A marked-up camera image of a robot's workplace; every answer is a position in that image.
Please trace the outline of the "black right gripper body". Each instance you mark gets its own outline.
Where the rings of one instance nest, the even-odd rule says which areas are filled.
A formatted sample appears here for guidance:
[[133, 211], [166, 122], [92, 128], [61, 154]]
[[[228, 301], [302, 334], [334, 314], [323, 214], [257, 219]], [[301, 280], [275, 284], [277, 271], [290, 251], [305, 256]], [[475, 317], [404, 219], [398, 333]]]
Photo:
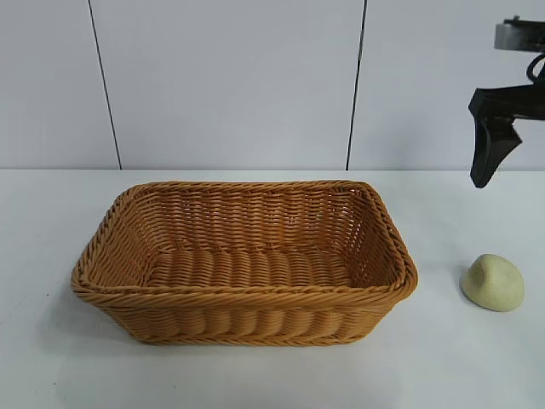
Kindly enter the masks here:
[[476, 89], [468, 106], [474, 119], [544, 120], [544, 84]]

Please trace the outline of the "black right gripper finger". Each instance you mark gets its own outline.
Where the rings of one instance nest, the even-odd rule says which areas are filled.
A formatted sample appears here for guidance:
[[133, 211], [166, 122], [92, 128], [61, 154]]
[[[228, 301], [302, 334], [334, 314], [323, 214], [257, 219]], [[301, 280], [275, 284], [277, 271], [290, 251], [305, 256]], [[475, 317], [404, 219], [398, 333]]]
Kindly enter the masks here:
[[484, 188], [502, 161], [522, 143], [513, 118], [475, 119], [475, 146], [470, 176], [476, 188]]

